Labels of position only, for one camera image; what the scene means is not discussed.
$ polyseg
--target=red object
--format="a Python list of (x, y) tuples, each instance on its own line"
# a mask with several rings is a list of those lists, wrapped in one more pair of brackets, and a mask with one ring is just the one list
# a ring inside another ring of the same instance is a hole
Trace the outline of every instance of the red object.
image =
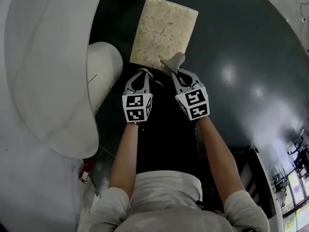
[(79, 174), (79, 179), (83, 182), (86, 183), (89, 180), (89, 175), (91, 173), (92, 167), (94, 165), (95, 161), (93, 158), (87, 158), (84, 159), (84, 166)]

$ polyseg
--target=gray shirt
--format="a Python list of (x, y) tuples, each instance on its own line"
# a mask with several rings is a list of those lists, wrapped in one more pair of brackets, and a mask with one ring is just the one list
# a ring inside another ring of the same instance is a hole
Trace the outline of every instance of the gray shirt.
[(224, 214), (202, 211), (201, 182), (190, 174), (153, 171), (136, 176), (131, 201), (121, 189), (105, 190), (81, 223), (84, 232), (268, 232), (263, 210), (242, 190), (230, 195)]

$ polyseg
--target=white sleeve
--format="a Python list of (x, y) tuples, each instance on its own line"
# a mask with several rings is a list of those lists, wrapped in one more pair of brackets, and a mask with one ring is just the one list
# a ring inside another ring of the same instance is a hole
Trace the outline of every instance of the white sleeve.
[(255, 204), (249, 193), (241, 190), (230, 195), (224, 203), (227, 220), (237, 229), (251, 228), (269, 232), (269, 222), (264, 211)]
[(112, 232), (125, 219), (129, 207), (128, 195), (119, 188), (108, 188), (82, 221), (82, 232)]

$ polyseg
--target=person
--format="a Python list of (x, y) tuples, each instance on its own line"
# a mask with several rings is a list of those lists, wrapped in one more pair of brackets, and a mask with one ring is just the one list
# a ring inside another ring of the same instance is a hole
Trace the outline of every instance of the person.
[[(127, 123), (110, 187), (82, 222), (88, 232), (268, 232), (263, 210), (244, 189), (235, 160), (208, 116), (189, 121), (168, 76), (150, 81), (153, 108), (141, 125)], [(199, 208), (198, 124), (224, 214)]]

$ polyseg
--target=dark floor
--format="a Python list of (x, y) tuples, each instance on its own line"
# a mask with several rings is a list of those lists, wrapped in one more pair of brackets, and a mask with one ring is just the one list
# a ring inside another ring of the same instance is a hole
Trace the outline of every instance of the dark floor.
[[(254, 144), (270, 175), (278, 165), (289, 172), (283, 157), (298, 138), (295, 130), (309, 86), (308, 59), (290, 26), (268, 0), (169, 1), (199, 12), (183, 67), (206, 86), (210, 118), (231, 151), (239, 154)], [(96, 117), (100, 145), (111, 154), (126, 122), (121, 95), (138, 68), (129, 58), (144, 2), (101, 0), (91, 30), (89, 43), (109, 42), (124, 59), (123, 74)], [(303, 120), (307, 118), (306, 108)], [(103, 175), (109, 178), (112, 157), (99, 149), (93, 177), (97, 186)], [(205, 197), (211, 197), (211, 180), (205, 178)]]

